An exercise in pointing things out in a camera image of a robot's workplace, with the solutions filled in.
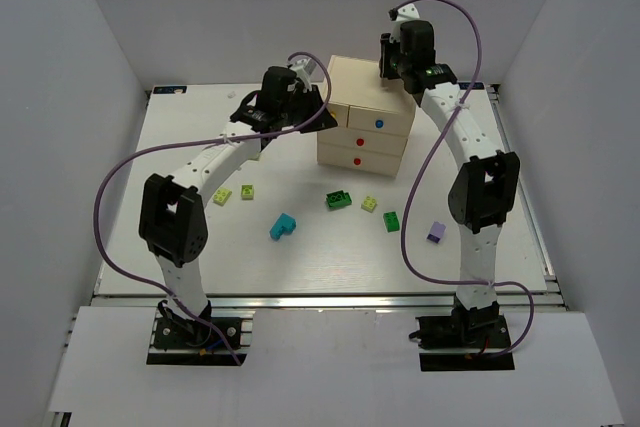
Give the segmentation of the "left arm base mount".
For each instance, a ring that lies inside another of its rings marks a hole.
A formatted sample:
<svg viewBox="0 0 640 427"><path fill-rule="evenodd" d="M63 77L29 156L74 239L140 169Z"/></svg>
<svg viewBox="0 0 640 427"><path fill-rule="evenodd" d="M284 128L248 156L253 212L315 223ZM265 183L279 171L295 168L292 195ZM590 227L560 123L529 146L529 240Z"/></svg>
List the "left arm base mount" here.
<svg viewBox="0 0 640 427"><path fill-rule="evenodd" d="M155 311L147 365L161 366L238 366L247 357L251 343L252 320L248 317L210 317L221 334L193 319L173 312L167 301Z"/></svg>

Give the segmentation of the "yellow knob drawer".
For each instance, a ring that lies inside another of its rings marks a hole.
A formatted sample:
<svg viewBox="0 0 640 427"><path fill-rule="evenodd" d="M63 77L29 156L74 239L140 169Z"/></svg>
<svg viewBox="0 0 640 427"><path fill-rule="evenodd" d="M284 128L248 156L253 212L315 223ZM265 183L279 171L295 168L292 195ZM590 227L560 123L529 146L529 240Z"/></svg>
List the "yellow knob drawer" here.
<svg viewBox="0 0 640 427"><path fill-rule="evenodd" d="M348 125L349 106L339 103L329 103L327 110L336 120L339 127L346 128Z"/></svg>

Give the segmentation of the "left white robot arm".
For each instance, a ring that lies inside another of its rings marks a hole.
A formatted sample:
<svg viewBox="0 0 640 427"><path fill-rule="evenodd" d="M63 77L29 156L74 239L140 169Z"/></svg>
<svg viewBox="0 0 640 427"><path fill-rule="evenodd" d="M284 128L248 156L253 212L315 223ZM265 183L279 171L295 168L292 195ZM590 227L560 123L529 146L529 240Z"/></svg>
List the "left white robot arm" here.
<svg viewBox="0 0 640 427"><path fill-rule="evenodd" d="M285 131L308 133L331 129L320 89L311 82L317 62L307 58L285 67L272 66L261 88L242 99L216 143L169 175L151 175L145 182L139 235L158 261L168 308L187 319L210 318L198 257L208 240L206 203L248 160L260 154Z"/></svg>

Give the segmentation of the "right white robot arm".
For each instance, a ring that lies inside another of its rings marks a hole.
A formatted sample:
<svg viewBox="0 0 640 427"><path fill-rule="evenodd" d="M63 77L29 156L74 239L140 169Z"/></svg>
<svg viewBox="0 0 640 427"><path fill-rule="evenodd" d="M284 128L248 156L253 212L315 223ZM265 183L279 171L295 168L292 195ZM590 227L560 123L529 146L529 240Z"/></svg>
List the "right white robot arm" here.
<svg viewBox="0 0 640 427"><path fill-rule="evenodd" d="M497 244L515 202L520 160L489 139L450 67L436 62L431 23L396 19L381 36L379 68L381 78L403 82L444 136L458 168L448 194L461 240L454 305L467 311L493 307Z"/></svg>

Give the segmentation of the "dark green square lego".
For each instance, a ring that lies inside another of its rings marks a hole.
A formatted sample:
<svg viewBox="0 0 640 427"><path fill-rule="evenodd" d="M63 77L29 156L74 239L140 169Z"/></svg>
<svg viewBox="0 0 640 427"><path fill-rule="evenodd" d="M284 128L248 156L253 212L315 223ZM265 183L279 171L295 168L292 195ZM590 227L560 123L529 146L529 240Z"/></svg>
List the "dark green square lego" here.
<svg viewBox="0 0 640 427"><path fill-rule="evenodd" d="M401 228L400 219L395 211L385 212L383 222L388 233L397 232Z"/></svg>

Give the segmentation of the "cream drawer cabinet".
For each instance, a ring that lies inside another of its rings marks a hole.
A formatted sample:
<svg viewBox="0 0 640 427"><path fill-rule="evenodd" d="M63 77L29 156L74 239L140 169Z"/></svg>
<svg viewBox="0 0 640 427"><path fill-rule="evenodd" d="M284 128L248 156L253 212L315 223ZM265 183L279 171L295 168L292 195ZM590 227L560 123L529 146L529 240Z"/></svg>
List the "cream drawer cabinet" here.
<svg viewBox="0 0 640 427"><path fill-rule="evenodd" d="M379 76L374 61L334 55L328 112L337 126L317 133L317 162L383 176L397 175L416 104L400 80Z"/></svg>

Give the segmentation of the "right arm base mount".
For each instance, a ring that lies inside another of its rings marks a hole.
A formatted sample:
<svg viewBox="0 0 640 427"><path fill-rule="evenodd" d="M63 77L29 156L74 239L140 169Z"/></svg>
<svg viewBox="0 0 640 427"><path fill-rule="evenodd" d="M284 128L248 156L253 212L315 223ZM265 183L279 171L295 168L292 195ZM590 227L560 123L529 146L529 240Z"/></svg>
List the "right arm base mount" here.
<svg viewBox="0 0 640 427"><path fill-rule="evenodd" d="M513 371L511 338L500 306L471 310L456 301L447 316L422 316L408 340L419 348L423 372Z"/></svg>

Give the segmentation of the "teal lego brick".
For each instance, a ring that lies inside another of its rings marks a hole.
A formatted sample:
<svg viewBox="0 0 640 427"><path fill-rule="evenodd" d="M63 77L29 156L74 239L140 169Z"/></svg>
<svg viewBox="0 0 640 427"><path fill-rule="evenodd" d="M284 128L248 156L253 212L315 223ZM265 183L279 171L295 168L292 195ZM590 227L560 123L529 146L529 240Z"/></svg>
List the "teal lego brick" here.
<svg viewBox="0 0 640 427"><path fill-rule="evenodd" d="M290 215L282 213L269 230L270 238L278 241L283 235L292 234L296 227L296 220Z"/></svg>

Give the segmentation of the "blue knob drawer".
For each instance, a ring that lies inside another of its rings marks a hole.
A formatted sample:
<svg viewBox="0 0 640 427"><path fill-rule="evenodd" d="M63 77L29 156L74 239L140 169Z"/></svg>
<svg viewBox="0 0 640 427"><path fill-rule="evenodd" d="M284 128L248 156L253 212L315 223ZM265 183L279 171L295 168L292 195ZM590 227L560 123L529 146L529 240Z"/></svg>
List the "blue knob drawer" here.
<svg viewBox="0 0 640 427"><path fill-rule="evenodd" d="M390 111L350 106L347 126L357 130L407 137L414 116L414 107Z"/></svg>

